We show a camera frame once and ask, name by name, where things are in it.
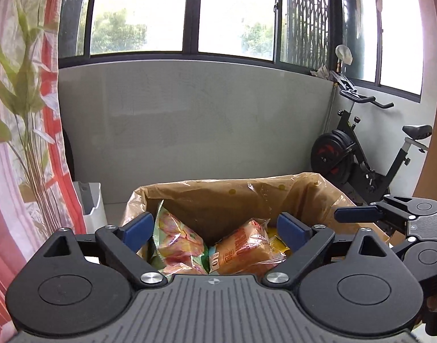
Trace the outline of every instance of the white trash bin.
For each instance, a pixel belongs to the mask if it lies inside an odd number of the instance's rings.
[[[85,229],[87,233],[95,233],[98,228],[107,225],[101,183],[73,182],[73,185],[82,206]]]

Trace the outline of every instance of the curtain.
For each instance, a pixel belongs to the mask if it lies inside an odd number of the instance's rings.
[[[4,295],[59,227],[85,233],[59,113],[61,0],[0,0],[0,342],[14,333]]]

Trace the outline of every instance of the white wall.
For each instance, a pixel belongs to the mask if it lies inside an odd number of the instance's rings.
[[[396,154],[404,143],[405,133],[401,130],[404,125],[434,124],[437,106],[437,19],[433,0],[419,0],[423,25],[423,86],[421,103],[402,99],[397,96],[379,91],[358,88],[365,96],[375,96],[382,104],[394,103],[390,109],[380,109],[372,104],[356,104],[352,117],[361,118],[355,133],[363,147],[371,168],[381,174],[386,174]],[[395,68],[395,71],[410,71],[407,68]],[[330,129],[339,122],[339,109],[350,109],[352,102],[340,95],[334,98]],[[429,139],[422,141],[429,145]],[[426,154],[411,147],[408,157],[409,166],[402,165],[395,176],[390,190],[394,194],[411,196],[417,185]]]
[[[151,183],[306,171],[331,89],[297,73],[204,61],[59,72],[76,179],[100,182],[105,204]]]

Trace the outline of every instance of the cardboard box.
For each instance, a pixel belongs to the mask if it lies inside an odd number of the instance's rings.
[[[131,195],[122,225],[144,211],[151,212],[155,217],[161,199],[165,200],[166,209],[198,233],[208,246],[251,218],[270,219],[270,226],[275,226],[282,212],[290,213],[309,226],[324,224],[339,234],[354,234],[360,227],[371,227],[382,240],[389,240],[374,224],[336,222],[336,208],[353,206],[353,203],[315,173],[143,186]]]

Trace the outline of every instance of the metal screw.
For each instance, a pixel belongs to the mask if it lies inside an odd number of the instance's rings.
[[[141,276],[141,281],[146,284],[158,284],[163,281],[163,275],[158,272],[147,272]]]
[[[289,277],[282,272],[272,272],[266,276],[266,280],[273,284],[283,284],[289,280]]]

